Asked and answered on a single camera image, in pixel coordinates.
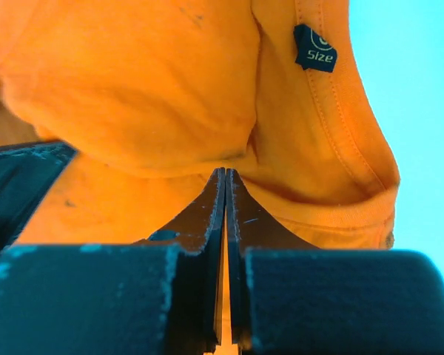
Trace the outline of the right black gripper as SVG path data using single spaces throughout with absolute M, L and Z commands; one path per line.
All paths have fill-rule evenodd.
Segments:
M 61 141 L 0 146 L 0 252 L 18 238 L 75 155 Z

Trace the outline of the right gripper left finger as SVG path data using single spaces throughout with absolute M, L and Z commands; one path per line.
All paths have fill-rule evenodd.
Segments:
M 0 257 L 0 354 L 204 354 L 221 341 L 225 171 L 133 244 Z

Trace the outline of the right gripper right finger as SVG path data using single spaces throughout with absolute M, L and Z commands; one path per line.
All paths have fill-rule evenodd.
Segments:
M 240 354 L 444 354 L 444 281 L 415 251 L 325 250 L 226 172 L 232 341 Z

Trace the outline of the orange t-shirt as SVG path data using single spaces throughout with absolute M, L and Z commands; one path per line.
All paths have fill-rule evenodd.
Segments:
M 0 145 L 76 157 L 15 243 L 131 243 L 218 167 L 297 237 L 390 249 L 400 176 L 347 1 L 0 1 Z

